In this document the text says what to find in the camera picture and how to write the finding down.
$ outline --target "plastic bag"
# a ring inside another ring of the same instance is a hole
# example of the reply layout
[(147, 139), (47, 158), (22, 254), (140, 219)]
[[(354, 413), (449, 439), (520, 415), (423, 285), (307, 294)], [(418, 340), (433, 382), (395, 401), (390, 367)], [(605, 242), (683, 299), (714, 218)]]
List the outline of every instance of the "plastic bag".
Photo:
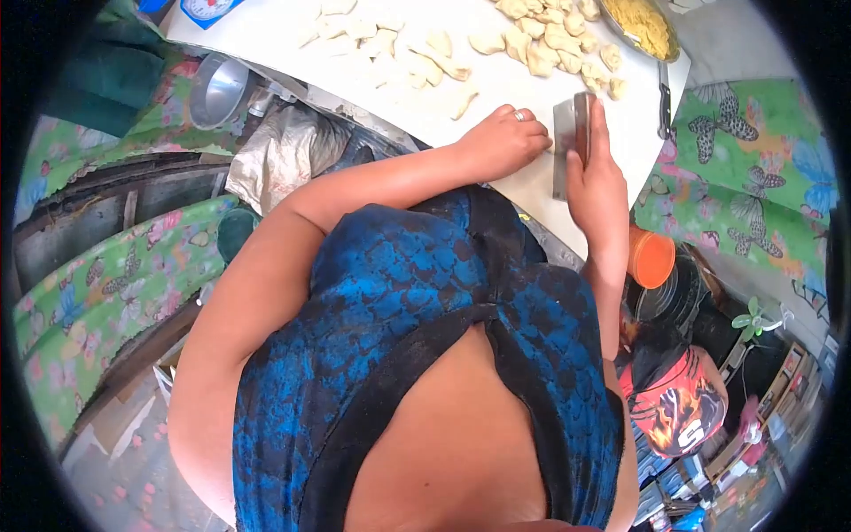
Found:
[(290, 192), (336, 163), (351, 129), (303, 105), (270, 113), (233, 158), (225, 189), (266, 216)]

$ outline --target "metal bowl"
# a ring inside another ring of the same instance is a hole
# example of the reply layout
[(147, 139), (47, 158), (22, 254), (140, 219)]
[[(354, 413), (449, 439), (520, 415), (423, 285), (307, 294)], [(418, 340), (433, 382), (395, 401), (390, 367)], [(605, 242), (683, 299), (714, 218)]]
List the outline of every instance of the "metal bowl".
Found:
[(680, 57), (680, 42), (677, 39), (677, 33), (674, 31), (674, 26), (671, 25), (671, 21), (668, 20), (668, 17), (659, 9), (653, 0), (635, 0), (637, 2), (646, 2), (649, 7), (658, 13), (662, 20), (665, 21), (665, 25), (668, 26), (668, 55), (665, 57), (656, 57), (655, 55), (651, 55), (647, 50), (638, 46), (639, 39), (635, 35), (632, 35), (628, 31), (624, 30), (623, 26), (614, 19), (611, 12), (608, 10), (606, 6), (605, 0), (599, 0), (597, 3), (600, 4), (600, 13), (603, 15), (603, 20), (606, 21), (606, 25), (617, 35), (621, 41), (623, 41), (628, 46), (638, 50), (642, 54), (645, 54), (649, 57), (652, 57), (656, 60), (663, 61), (665, 63), (673, 63)]
[(215, 129), (247, 106), (257, 81), (247, 66), (223, 54), (201, 61), (189, 93), (189, 119), (198, 129)]

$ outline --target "countertop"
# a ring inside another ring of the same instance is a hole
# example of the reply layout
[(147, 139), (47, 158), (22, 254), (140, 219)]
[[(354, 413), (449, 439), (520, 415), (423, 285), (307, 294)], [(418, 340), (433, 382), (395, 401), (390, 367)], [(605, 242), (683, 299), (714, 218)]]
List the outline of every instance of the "countertop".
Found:
[[(431, 146), (457, 141), (496, 107), (510, 103), (527, 107), (552, 131), (552, 107), (585, 90), (578, 75), (555, 71), (552, 77), (532, 77), (522, 63), (507, 54), (481, 55), (467, 42), (470, 33), (504, 31), (509, 21), (489, 0), (432, 0), (428, 3), (359, 0), (351, 12), (364, 20), (393, 15), (405, 21), (396, 51), (406, 43), (422, 42), (430, 29), (444, 29), (452, 38), (453, 58), (472, 66), (471, 82), (479, 96), (458, 121), (448, 117), (447, 106), (460, 82), (444, 76), (437, 87), (399, 91), (376, 89), (364, 75), (363, 63), (351, 55), (331, 57), (325, 42), (299, 49), (296, 33), (312, 24), (319, 0), (287, 3), (281, 0), (245, 0), (229, 14), (202, 30), (175, 4), (160, 29), (169, 41), (212, 49), (296, 77), (360, 106)], [(601, 22), (586, 22), (601, 45), (619, 43)], [(623, 100), (602, 95), (611, 132), (615, 162), (623, 170), (630, 205), (635, 202), (662, 147), (659, 127), (658, 63), (625, 45), (620, 46), (623, 66), (615, 74), (625, 79)], [(598, 54), (588, 57), (604, 69)], [(670, 65), (671, 115), (675, 115), (691, 64), (683, 51)], [(519, 172), (492, 183), (493, 187), (533, 216), (583, 259), (584, 235), (573, 223), (568, 205), (551, 198), (553, 156), (544, 153)]]

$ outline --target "orange container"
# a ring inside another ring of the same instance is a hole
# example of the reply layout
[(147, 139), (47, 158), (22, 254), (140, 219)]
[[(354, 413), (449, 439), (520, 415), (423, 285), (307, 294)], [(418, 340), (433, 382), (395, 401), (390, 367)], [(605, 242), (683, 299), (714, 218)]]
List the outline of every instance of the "orange container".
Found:
[(674, 268), (674, 241), (665, 235), (644, 231), (630, 224), (630, 259), (626, 272), (646, 289), (656, 289)]

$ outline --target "cleaver blade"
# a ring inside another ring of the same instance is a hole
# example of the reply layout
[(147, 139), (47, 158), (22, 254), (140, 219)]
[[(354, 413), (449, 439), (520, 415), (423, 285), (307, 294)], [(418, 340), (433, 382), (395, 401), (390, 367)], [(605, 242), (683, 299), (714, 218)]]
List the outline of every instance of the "cleaver blade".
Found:
[(591, 156), (591, 104), (597, 97), (590, 92), (574, 94), (573, 98), (552, 107), (552, 126), (556, 158), (552, 167), (552, 198), (568, 201), (568, 151), (576, 150), (582, 167)]

